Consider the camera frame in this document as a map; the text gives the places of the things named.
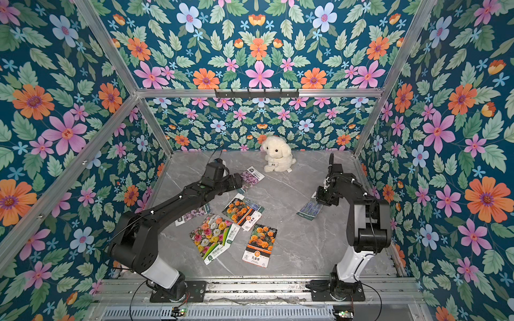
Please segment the lavender seed packet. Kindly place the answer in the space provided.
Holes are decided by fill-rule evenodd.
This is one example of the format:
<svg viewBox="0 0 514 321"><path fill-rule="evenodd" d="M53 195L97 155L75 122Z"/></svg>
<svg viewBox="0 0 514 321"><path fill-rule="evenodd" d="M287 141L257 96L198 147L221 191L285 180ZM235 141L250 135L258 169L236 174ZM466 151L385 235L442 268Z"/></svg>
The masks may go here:
<svg viewBox="0 0 514 321"><path fill-rule="evenodd" d="M247 206L249 206L251 209L253 209L254 211L259 211L261 213L264 212L265 208L261 205L259 205L257 202L255 202L254 200L248 198L248 197L245 197L244 195L242 194L237 194L235 196L236 199L239 199L240 201L242 201L243 203L247 204Z"/></svg>
<svg viewBox="0 0 514 321"><path fill-rule="evenodd" d="M317 193L314 192L314 194L309 199L309 202L297 211L298 216L309 221L313 221L318 216L323 208L323 205L317 201L316 196Z"/></svg>

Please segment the marigold seed packet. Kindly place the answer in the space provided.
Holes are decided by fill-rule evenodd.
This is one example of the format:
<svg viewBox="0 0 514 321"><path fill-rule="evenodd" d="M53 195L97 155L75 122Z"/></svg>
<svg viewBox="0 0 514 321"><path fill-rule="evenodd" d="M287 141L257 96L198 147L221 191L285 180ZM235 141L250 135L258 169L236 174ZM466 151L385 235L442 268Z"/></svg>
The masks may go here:
<svg viewBox="0 0 514 321"><path fill-rule="evenodd" d="M261 212L254 211L235 197L224 208L222 214L229 218L232 223L240 226L244 231L250 231L262 217Z"/></svg>
<svg viewBox="0 0 514 321"><path fill-rule="evenodd" d="M267 268L276 242L278 230L274 227L256 224L246 245L242 260Z"/></svg>

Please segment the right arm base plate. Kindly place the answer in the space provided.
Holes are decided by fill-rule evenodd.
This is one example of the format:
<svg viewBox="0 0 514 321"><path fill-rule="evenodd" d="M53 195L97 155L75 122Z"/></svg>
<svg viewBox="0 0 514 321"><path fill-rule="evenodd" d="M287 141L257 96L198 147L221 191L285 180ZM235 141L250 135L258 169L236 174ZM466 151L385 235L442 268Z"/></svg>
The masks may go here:
<svg viewBox="0 0 514 321"><path fill-rule="evenodd" d="M339 280L312 280L306 288L313 302L364 302L365 293L361 282Z"/></svg>

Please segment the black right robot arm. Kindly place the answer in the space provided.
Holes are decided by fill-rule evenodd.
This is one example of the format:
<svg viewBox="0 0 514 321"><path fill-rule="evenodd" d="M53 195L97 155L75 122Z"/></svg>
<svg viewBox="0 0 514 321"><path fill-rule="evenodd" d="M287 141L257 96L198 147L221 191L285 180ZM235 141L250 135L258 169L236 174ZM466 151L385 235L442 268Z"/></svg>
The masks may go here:
<svg viewBox="0 0 514 321"><path fill-rule="evenodd" d="M328 173L315 199L324 206L338 206L340 200L348 202L346 236L349 244L342 260L330 275L328 293L334 300L364 299L364 284L360 274L372 257L391 244L392 230L388 225L388 202L369 194L357 177L345 173L341 163L330 154Z"/></svg>

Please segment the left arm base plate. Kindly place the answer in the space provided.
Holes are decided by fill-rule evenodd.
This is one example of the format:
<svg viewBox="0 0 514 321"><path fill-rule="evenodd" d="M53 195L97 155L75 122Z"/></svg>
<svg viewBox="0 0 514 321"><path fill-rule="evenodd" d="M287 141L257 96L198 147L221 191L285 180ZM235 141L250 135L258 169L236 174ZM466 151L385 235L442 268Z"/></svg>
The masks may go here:
<svg viewBox="0 0 514 321"><path fill-rule="evenodd" d="M151 303L199 303L206 295L205 281L178 281L170 289L155 284L149 299Z"/></svg>

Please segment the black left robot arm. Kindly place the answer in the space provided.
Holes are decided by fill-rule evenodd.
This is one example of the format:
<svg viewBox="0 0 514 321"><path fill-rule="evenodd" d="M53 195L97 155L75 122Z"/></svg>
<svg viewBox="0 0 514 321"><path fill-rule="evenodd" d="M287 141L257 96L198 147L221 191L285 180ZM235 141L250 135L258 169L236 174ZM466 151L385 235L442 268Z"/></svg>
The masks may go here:
<svg viewBox="0 0 514 321"><path fill-rule="evenodd" d="M108 255L153 282L153 289L166 299L182 300L186 295L186 278L159 257L159 234L186 213L242 185L241 174L231 174L222 159L215 159L206 165L199 181L186 185L167 201L140 213L123 214L108 246Z"/></svg>

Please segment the pink cosmos seed packet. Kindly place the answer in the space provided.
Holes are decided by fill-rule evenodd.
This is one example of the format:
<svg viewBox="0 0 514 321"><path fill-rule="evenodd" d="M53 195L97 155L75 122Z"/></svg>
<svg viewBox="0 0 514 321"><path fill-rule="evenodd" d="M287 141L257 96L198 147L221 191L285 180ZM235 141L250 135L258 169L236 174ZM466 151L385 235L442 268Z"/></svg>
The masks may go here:
<svg viewBox="0 0 514 321"><path fill-rule="evenodd" d="M249 167L240 174L242 178L242 187L239 188L239 192L246 193L250 188L264 179L264 175L257 171L254 167Z"/></svg>

